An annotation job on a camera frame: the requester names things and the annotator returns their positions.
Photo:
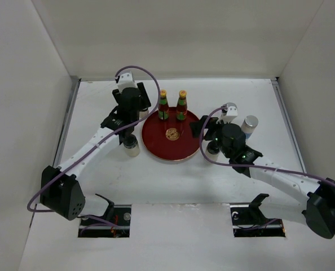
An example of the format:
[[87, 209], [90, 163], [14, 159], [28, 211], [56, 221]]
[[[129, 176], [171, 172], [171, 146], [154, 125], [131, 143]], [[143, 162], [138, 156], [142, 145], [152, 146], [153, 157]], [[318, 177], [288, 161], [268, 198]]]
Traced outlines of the green label sauce bottle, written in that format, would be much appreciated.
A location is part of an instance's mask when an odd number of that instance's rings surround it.
[[181, 90], [179, 92], [179, 99], [176, 106], [176, 117], [179, 121], [183, 121], [187, 116], [187, 92]]
[[166, 90], [160, 91], [160, 99], [158, 104], [158, 118], [160, 120], [167, 120], [169, 118], [169, 104], [167, 100]]

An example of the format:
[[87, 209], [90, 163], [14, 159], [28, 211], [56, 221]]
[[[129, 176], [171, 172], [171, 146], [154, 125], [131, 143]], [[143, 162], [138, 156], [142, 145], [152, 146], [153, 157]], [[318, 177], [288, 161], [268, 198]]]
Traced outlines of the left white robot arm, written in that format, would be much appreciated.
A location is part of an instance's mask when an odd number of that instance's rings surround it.
[[142, 82], [118, 84], [112, 94], [117, 106], [88, 143], [65, 162], [55, 168], [48, 166], [42, 172], [41, 203], [69, 221], [84, 215], [94, 215], [101, 225], [113, 220], [110, 202], [100, 196], [86, 197], [81, 185], [92, 166], [107, 153], [122, 143], [132, 142], [139, 114], [151, 102]]

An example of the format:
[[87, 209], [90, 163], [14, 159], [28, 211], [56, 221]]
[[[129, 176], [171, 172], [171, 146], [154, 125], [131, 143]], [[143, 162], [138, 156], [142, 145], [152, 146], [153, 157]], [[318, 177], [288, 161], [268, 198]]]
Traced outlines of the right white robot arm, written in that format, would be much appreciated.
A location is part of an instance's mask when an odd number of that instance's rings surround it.
[[212, 115], [204, 115], [189, 125], [199, 142], [209, 141], [218, 149], [237, 173], [262, 181], [294, 198], [298, 205], [266, 207], [268, 196], [259, 194], [249, 204], [248, 215], [255, 223], [267, 218], [282, 218], [307, 225], [325, 239], [335, 236], [335, 181], [304, 172], [285, 169], [249, 147], [245, 133], [232, 123], [224, 123]]

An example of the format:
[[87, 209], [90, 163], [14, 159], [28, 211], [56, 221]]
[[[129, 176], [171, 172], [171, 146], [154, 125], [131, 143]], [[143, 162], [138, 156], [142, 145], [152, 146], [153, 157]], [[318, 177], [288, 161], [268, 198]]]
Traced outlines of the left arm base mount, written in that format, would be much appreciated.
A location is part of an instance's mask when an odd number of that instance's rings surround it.
[[95, 194], [106, 207], [101, 216], [90, 215], [80, 218], [79, 238], [128, 238], [130, 236], [131, 205], [115, 205], [108, 198]]

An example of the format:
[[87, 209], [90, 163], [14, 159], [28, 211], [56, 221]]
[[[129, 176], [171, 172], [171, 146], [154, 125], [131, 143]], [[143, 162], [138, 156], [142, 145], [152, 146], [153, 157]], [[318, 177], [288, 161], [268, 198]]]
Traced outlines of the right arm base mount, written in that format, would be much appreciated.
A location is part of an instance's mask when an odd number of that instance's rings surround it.
[[259, 194], [250, 203], [230, 204], [233, 235], [236, 238], [283, 237], [283, 221], [266, 218], [259, 209], [268, 194]]

